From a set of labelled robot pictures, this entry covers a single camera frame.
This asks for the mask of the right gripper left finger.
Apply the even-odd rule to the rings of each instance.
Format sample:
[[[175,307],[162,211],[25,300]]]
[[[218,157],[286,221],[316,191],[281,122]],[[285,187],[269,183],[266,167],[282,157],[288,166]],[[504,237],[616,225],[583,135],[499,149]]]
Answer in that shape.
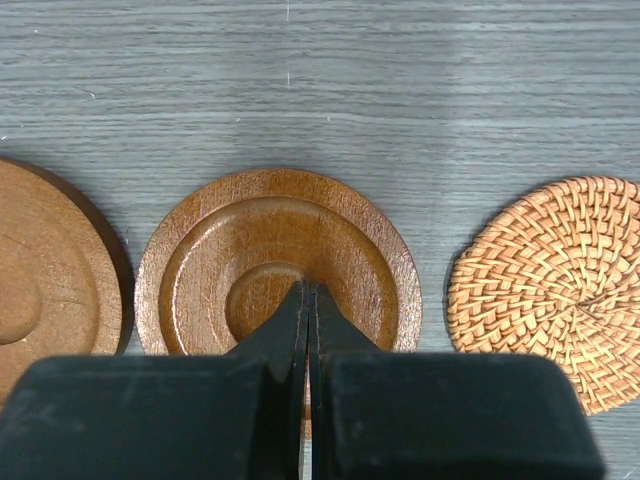
[[[224,355],[56,356],[1,413],[5,479],[297,479],[309,286]]]

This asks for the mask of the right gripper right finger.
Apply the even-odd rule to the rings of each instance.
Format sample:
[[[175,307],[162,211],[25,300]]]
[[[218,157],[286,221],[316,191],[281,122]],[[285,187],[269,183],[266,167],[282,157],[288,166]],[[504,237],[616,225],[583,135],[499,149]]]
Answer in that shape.
[[[528,354],[390,353],[309,300],[316,479],[601,479],[567,377]]]

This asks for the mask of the wooden coaster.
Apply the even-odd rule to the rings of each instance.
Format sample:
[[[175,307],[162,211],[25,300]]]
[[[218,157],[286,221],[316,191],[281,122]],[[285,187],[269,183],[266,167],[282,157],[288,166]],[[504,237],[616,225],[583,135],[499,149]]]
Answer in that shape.
[[[1,162],[1,396],[52,355],[116,354],[132,326],[133,273],[118,235],[50,171]]]
[[[330,177],[268,168],[205,185],[158,225],[136,281],[142,348],[150,355],[226,353],[299,280],[326,286],[379,348],[417,347],[420,281],[390,220]]]

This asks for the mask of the woven rattan coaster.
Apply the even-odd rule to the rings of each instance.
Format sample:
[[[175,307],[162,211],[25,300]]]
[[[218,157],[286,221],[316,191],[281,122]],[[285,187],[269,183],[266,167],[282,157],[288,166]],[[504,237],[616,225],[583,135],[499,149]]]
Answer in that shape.
[[[568,178],[508,206],[454,262],[447,327],[461,352],[554,361],[589,415],[634,401],[638,184]]]

